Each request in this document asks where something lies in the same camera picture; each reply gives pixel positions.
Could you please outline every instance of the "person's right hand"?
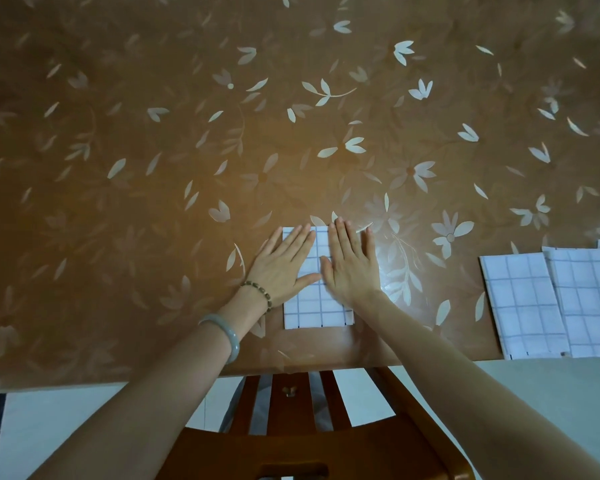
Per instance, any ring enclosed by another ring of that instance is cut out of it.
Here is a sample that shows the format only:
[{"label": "person's right hand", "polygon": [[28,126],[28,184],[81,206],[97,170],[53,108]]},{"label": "person's right hand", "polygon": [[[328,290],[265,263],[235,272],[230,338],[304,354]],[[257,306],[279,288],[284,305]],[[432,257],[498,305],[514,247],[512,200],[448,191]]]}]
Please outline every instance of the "person's right hand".
[{"label": "person's right hand", "polygon": [[380,269],[371,227],[365,231],[364,248],[355,229],[341,217],[329,225],[331,261],[320,256],[322,279],[327,290],[344,306],[358,312],[374,293],[381,291]]}]

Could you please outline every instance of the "grid pattern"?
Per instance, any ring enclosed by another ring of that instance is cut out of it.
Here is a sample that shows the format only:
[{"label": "grid pattern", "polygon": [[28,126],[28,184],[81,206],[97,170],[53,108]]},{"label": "grid pattern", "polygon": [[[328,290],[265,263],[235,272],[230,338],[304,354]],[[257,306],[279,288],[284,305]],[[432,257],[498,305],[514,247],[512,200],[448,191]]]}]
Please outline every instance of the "grid pattern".
[{"label": "grid pattern", "polygon": [[543,248],[574,357],[600,357],[600,249]]},{"label": "grid pattern", "polygon": [[[284,227],[282,238],[286,238],[293,229]],[[312,229],[316,238],[309,256],[298,272],[298,278],[305,274],[320,273],[320,256],[331,257],[327,226],[316,226]],[[285,303],[284,309],[286,330],[353,325],[353,311],[334,300],[322,280],[300,291]]]},{"label": "grid pattern", "polygon": [[542,253],[481,256],[506,359],[568,355],[569,341]]}]

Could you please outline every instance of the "person's right arm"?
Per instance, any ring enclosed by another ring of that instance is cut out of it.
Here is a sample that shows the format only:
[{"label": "person's right arm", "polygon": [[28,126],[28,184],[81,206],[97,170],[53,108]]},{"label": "person's right arm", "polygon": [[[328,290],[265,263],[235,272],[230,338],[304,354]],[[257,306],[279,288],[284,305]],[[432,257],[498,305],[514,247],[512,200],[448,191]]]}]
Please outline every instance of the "person's right arm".
[{"label": "person's right arm", "polygon": [[395,306],[380,288],[374,236],[329,226],[330,293],[389,345],[442,423],[486,480],[600,480],[600,463],[456,348]]}]

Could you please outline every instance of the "light green bangle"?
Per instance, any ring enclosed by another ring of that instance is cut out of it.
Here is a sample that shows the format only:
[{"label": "light green bangle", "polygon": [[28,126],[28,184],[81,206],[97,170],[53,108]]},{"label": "light green bangle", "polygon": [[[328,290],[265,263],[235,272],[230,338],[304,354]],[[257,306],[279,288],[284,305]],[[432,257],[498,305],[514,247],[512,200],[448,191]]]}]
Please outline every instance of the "light green bangle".
[{"label": "light green bangle", "polygon": [[222,328],[222,330],[226,333],[226,336],[229,339],[229,343],[231,343],[231,355],[229,355],[229,360],[227,360],[226,362],[232,363],[240,353],[240,340],[238,340],[238,336],[235,334],[235,332],[232,330],[229,324],[224,320],[224,318],[222,318],[218,314],[208,314],[202,320],[200,320],[198,325],[204,322],[213,322],[216,325],[218,325],[218,327]]}]

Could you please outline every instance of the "person's left hand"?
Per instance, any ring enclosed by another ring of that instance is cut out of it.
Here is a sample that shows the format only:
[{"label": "person's left hand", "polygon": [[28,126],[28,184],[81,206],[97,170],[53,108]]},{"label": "person's left hand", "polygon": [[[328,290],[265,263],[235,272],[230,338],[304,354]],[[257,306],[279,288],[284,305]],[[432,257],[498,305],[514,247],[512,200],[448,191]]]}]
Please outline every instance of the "person's left hand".
[{"label": "person's left hand", "polygon": [[296,227],[276,248],[282,227],[278,227],[266,240],[256,256],[247,280],[259,284],[271,296],[273,306],[282,305],[300,290],[320,280],[320,273],[297,278],[300,266],[309,255],[315,240],[311,224]]}]

